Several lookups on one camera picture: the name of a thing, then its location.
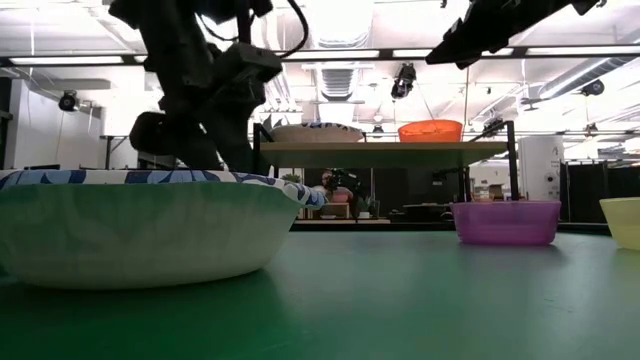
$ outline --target air duct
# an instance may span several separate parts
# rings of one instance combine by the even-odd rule
[[[314,48],[364,48],[373,22],[373,4],[373,0],[310,0],[307,14]],[[350,123],[355,105],[344,102],[353,96],[361,70],[357,63],[336,65],[334,69],[323,66],[316,71],[318,95],[329,102],[318,105],[318,113],[323,121]]]
[[[640,43],[640,29],[620,39],[619,43]],[[543,85],[538,96],[542,100],[550,100],[575,91],[635,59],[635,56],[626,56],[587,60]]]

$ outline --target green tabletop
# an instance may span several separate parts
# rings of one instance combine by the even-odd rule
[[[640,253],[606,237],[292,233],[262,271],[126,292],[0,280],[0,359],[640,358]]]

